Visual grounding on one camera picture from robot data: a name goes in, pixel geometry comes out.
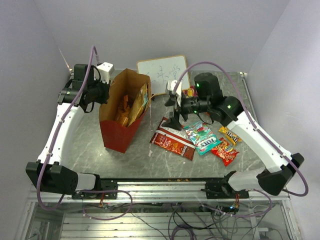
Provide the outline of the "red Doritos bag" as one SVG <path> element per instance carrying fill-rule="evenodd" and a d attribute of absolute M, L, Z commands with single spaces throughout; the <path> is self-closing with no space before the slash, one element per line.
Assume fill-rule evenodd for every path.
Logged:
<path fill-rule="evenodd" d="M 196 147 L 190 140 L 190 137 L 185 130 L 178 131 L 169 127 L 164 127 L 163 123 L 167 120 L 166 117 L 161 119 L 150 139 L 150 143 L 192 161 Z"/>

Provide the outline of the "brown teal chips bag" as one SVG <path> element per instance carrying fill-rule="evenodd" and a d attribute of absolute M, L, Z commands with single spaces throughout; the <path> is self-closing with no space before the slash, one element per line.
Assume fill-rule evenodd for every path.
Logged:
<path fill-rule="evenodd" d="M 140 118 L 148 103 L 148 85 L 145 83 L 139 90 L 128 114 L 128 126 Z"/>

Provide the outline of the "red brown paper bag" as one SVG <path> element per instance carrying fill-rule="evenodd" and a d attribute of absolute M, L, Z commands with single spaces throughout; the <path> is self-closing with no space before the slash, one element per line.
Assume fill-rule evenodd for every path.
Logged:
<path fill-rule="evenodd" d="M 125 69 L 111 83 L 109 99 L 99 108 L 106 148 L 125 153 L 151 104 L 151 79 Z"/>

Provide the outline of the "orange kettle chips bag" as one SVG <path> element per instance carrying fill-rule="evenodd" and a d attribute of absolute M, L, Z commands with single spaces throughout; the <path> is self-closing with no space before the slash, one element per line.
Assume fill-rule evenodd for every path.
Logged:
<path fill-rule="evenodd" d="M 118 104 L 115 122 L 123 127 L 127 127 L 129 123 L 129 113 L 131 111 L 131 107 L 129 105 L 129 96 L 125 95 Z"/>

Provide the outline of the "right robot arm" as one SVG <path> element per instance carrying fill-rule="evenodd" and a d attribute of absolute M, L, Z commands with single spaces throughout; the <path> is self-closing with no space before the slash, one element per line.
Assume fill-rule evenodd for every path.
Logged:
<path fill-rule="evenodd" d="M 304 162 L 300 153 L 292 154 L 281 147 L 253 120 L 240 98 L 224 96 L 218 78 L 210 72 L 198 74 L 194 78 L 197 95 L 185 97 L 180 89 L 180 81 L 167 83 L 169 98 L 165 106 L 173 107 L 165 127 L 182 130 L 180 117 L 185 121 L 190 114 L 208 113 L 212 122 L 219 122 L 239 136 L 261 159 L 264 167 L 247 172 L 233 171 L 224 178 L 220 186 L 221 194 L 233 197 L 238 191 L 262 189 L 277 196 Z"/>

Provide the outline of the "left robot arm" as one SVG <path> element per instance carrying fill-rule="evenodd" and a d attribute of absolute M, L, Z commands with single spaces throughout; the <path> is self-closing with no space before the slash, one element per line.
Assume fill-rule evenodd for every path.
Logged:
<path fill-rule="evenodd" d="M 69 81 L 58 95 L 56 118 L 44 149 L 35 162 L 28 162 L 26 174 L 41 192 L 72 195 L 84 190 L 96 199 L 102 193 L 100 177 L 92 173 L 75 172 L 63 164 L 71 153 L 77 127 L 88 105 L 104 104 L 109 98 L 110 76 L 114 65 L 103 62 L 91 66 L 87 82 L 86 64 L 76 64 Z"/>

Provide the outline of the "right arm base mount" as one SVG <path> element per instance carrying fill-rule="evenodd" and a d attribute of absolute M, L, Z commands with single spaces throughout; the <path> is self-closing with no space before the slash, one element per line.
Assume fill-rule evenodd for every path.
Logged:
<path fill-rule="evenodd" d="M 249 198 L 249 192 L 247 190 L 235 191 L 222 178 L 210 178 L 200 190 L 206 194 L 207 199 Z"/>

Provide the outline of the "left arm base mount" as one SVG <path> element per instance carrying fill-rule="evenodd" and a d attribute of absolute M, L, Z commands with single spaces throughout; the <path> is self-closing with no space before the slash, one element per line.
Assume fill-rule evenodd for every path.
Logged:
<path fill-rule="evenodd" d="M 117 198 L 116 192 L 107 192 L 111 190 L 117 190 L 118 183 L 112 179 L 101 179 L 100 180 L 100 188 L 94 189 L 93 191 L 103 191 L 99 193 L 92 192 L 75 192 L 71 195 L 73 200 L 98 200 L 98 199 L 106 199 L 106 200 L 115 200 Z"/>

